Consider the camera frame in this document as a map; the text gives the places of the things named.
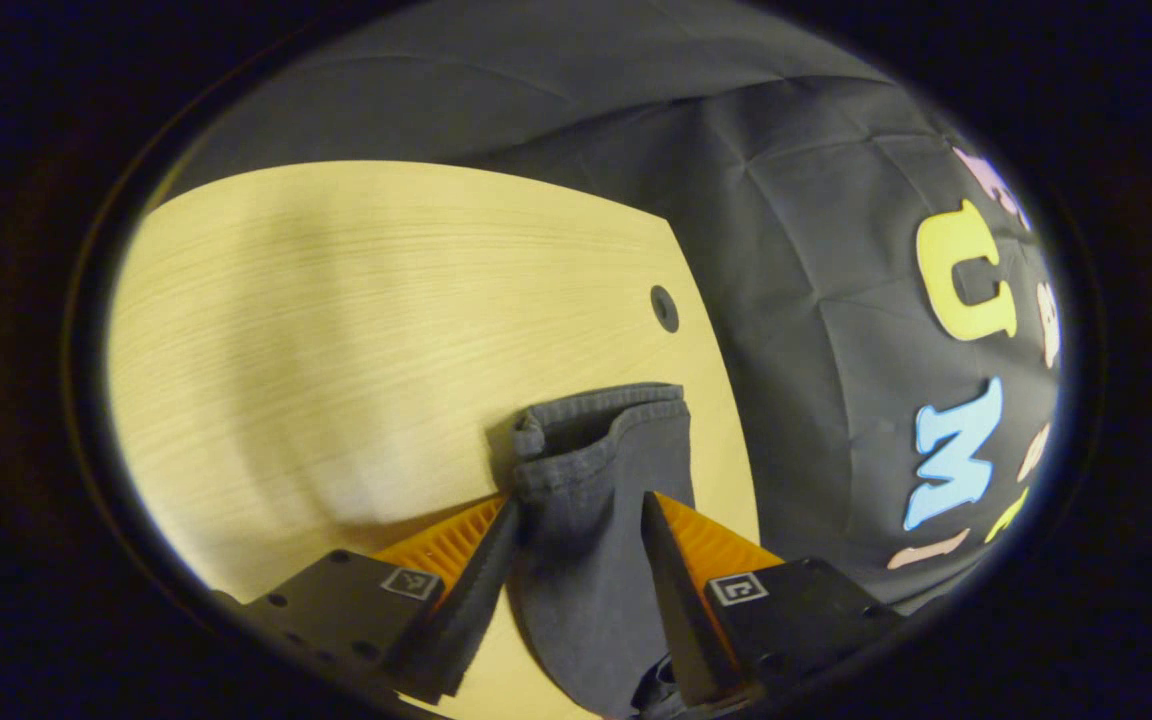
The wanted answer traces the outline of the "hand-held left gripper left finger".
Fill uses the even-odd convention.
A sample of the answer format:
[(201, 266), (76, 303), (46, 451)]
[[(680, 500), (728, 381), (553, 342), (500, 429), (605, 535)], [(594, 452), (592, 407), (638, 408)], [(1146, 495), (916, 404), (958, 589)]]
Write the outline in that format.
[(234, 611), (349, 691), (439, 702), (492, 624), (520, 520), (515, 497), (490, 497), (387, 548), (332, 550)]

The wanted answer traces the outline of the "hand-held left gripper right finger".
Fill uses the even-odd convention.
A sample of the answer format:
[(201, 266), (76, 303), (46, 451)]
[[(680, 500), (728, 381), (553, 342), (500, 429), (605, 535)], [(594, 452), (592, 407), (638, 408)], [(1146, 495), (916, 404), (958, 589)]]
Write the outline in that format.
[(827, 561), (778, 558), (664, 493), (643, 497), (641, 539), (685, 708), (791, 702), (904, 620)]

